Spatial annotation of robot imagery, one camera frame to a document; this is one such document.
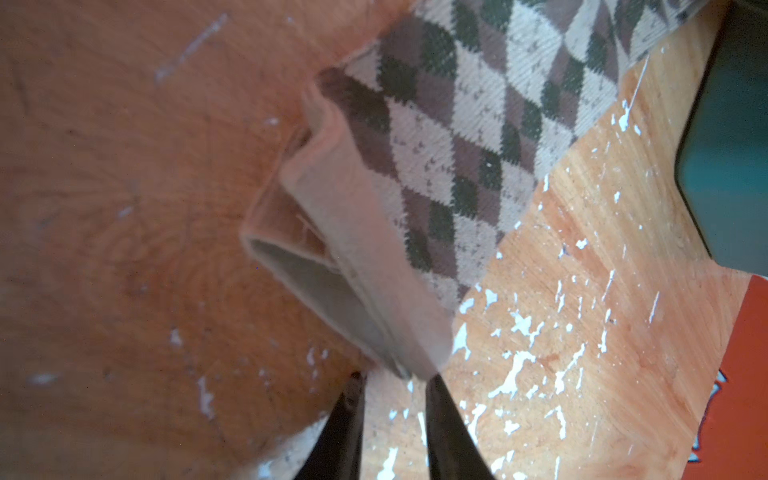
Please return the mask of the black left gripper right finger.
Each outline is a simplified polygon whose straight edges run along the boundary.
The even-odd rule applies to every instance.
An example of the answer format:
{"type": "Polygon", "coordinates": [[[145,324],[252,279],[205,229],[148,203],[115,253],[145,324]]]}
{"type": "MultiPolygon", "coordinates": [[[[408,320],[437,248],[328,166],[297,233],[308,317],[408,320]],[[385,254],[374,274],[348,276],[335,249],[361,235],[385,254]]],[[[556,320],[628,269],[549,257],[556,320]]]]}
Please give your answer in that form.
{"type": "Polygon", "coordinates": [[[440,375],[426,384],[425,425],[432,480],[494,479],[440,375]]]}

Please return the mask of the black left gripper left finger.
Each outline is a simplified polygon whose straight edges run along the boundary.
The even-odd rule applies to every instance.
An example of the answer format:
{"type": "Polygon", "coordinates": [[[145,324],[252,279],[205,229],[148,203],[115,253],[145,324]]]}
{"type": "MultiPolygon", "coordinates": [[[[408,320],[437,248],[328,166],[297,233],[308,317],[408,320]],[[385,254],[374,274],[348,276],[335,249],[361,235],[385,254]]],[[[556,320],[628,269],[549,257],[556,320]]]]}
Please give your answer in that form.
{"type": "Polygon", "coordinates": [[[360,478],[365,388],[366,377],[353,372],[295,480],[360,478]]]}

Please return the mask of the olive argyle patterned sock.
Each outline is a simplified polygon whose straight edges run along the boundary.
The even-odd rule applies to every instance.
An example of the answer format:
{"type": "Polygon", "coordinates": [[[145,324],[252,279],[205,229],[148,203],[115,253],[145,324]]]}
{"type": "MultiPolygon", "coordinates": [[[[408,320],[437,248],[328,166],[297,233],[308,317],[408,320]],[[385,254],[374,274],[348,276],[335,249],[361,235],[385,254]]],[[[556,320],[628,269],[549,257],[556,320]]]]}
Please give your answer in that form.
{"type": "Polygon", "coordinates": [[[247,252],[393,374],[429,379],[535,188],[698,1],[422,1],[302,92],[247,252]]]}

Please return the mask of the green divided organizer tray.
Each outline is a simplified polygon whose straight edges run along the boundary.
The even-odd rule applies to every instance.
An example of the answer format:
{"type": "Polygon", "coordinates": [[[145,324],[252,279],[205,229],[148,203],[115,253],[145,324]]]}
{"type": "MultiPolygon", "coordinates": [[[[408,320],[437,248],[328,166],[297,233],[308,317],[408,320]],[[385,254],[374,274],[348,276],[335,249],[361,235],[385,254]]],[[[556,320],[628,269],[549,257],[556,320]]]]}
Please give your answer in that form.
{"type": "Polygon", "coordinates": [[[766,2],[728,7],[677,151],[675,180],[710,257],[766,276],[766,2]]]}

